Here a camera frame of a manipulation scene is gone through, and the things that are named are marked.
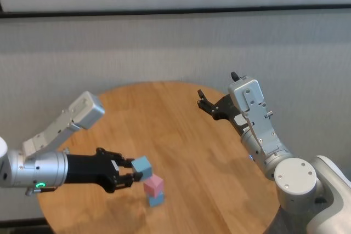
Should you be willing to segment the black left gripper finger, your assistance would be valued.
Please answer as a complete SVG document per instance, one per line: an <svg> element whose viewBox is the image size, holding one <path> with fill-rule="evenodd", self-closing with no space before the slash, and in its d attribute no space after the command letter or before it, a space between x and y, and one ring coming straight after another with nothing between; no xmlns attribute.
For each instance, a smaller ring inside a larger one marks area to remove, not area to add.
<svg viewBox="0 0 351 234"><path fill-rule="evenodd" d="M110 152L101 147L96 149L98 155L102 155L109 160L116 162L118 167L132 168L132 161L134 158L125 158L121 153Z"/></svg>
<svg viewBox="0 0 351 234"><path fill-rule="evenodd" d="M142 172L134 172L119 176L115 180L115 190L131 187L134 182L139 182L142 177Z"/></svg>

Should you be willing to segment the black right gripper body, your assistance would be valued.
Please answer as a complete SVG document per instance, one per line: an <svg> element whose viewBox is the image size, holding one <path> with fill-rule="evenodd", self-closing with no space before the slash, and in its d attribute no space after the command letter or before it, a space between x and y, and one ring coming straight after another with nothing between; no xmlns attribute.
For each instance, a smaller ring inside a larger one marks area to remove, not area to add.
<svg viewBox="0 0 351 234"><path fill-rule="evenodd" d="M221 119L229 121L239 135L242 135L249 129L247 121L241 112L234 106L229 94L225 95L215 103L212 117L216 121Z"/></svg>

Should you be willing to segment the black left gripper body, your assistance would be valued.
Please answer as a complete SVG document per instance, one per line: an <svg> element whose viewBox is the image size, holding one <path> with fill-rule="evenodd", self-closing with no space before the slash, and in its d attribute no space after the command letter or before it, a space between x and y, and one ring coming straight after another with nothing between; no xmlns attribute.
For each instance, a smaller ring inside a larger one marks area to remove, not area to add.
<svg viewBox="0 0 351 234"><path fill-rule="evenodd" d="M107 193L115 192L119 169L117 162L107 154L67 155L66 157L68 164L66 184L97 184Z"/></svg>

